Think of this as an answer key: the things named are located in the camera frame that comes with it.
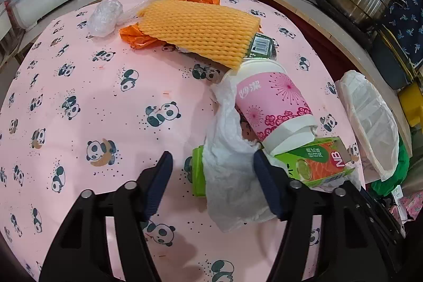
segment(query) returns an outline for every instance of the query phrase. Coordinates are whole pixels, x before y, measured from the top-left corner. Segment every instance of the small cardboard box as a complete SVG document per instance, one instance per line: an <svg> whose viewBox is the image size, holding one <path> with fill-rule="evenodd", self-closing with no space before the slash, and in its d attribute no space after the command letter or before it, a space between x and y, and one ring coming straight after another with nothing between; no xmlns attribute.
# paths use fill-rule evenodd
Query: small cardboard box
<svg viewBox="0 0 423 282"><path fill-rule="evenodd" d="M289 177L309 187L337 180L354 170L346 165L351 156L339 136L317 138L275 158L286 164Z"/></svg>

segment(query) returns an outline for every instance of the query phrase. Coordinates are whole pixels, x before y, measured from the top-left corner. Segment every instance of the lime slice image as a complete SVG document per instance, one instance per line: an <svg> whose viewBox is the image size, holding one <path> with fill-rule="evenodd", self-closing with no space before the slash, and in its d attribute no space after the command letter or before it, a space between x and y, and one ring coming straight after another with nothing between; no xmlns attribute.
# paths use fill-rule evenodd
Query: lime slice image
<svg viewBox="0 0 423 282"><path fill-rule="evenodd" d="M301 175L302 178L304 178L306 181L309 181L311 179L311 170L308 166L307 162L304 159L297 160L297 163L295 164L298 173Z"/></svg>

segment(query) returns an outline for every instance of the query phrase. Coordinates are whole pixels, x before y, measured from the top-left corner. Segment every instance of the navy blue patterned wall covering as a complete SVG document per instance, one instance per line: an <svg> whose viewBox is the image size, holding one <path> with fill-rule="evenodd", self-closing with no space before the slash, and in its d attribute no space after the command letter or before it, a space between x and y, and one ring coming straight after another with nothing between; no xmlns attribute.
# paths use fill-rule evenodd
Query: navy blue patterned wall covering
<svg viewBox="0 0 423 282"><path fill-rule="evenodd" d="M401 8L392 4L382 23L392 31L414 66L423 62L423 0L405 0Z"/></svg>

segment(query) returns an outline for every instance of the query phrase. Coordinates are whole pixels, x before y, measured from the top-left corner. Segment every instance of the green plastic object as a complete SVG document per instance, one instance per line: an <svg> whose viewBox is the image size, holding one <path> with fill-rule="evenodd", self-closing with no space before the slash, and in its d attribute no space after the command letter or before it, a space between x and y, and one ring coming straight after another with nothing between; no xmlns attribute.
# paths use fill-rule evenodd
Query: green plastic object
<svg viewBox="0 0 423 282"><path fill-rule="evenodd" d="M197 197L206 197L202 145L192 151L192 193Z"/></svg>
<svg viewBox="0 0 423 282"><path fill-rule="evenodd" d="M374 181L371 188L380 196L387 196L392 190L400 185L407 176L408 167L410 165L410 158L408 158L407 150L399 137L399 151L398 151L398 165L396 166L394 174L386 181Z"/></svg>

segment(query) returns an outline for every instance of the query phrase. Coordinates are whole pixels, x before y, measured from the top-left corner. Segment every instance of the metal screw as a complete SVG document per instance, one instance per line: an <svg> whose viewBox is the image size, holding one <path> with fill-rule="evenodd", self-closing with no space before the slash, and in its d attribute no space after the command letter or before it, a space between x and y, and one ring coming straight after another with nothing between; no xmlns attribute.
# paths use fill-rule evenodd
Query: metal screw
<svg viewBox="0 0 423 282"><path fill-rule="evenodd" d="M135 189L137 187L137 182L135 181L129 181L125 183L125 189L127 190L132 190Z"/></svg>
<svg viewBox="0 0 423 282"><path fill-rule="evenodd" d="M93 191L90 189L86 189L81 193L81 197L84 199L87 199L89 197L91 197L91 195L93 194Z"/></svg>
<svg viewBox="0 0 423 282"><path fill-rule="evenodd" d="M337 194L338 196L345 196L346 195L346 191L345 191L345 189L342 189L342 188L336 188L335 189L335 194Z"/></svg>
<svg viewBox="0 0 423 282"><path fill-rule="evenodd" d="M300 181L291 181L291 182L289 182L289 186L291 188L294 188L294 189L300 189L301 188L301 182Z"/></svg>

